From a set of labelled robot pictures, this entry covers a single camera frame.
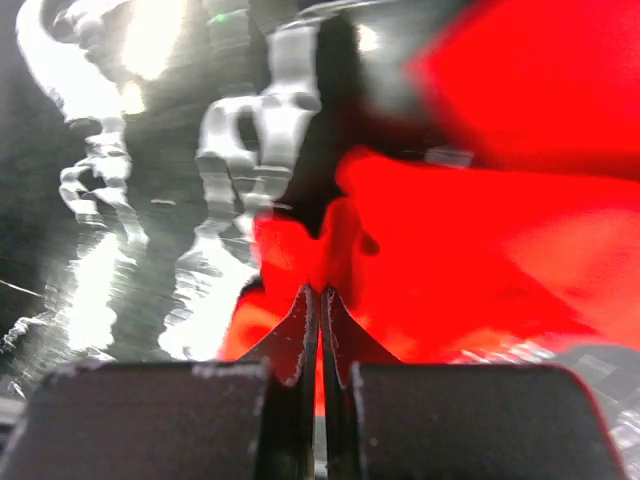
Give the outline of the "red t shirt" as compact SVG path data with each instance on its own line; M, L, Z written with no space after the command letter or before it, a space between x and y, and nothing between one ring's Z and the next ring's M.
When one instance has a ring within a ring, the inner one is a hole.
M639 346L635 1L257 1L270 77L316 82L260 284L218 356L302 285L418 363L579 341Z

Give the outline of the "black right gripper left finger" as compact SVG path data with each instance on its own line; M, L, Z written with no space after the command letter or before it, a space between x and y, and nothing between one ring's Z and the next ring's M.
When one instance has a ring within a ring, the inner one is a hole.
M5 479L310 479L317 297L234 362L67 364L15 422Z

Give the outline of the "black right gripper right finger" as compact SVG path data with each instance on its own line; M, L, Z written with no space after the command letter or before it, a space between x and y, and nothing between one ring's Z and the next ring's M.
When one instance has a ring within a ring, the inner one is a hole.
M609 433L619 349L589 341L549 351L463 352L409 364L320 300L327 473L332 479L623 479Z

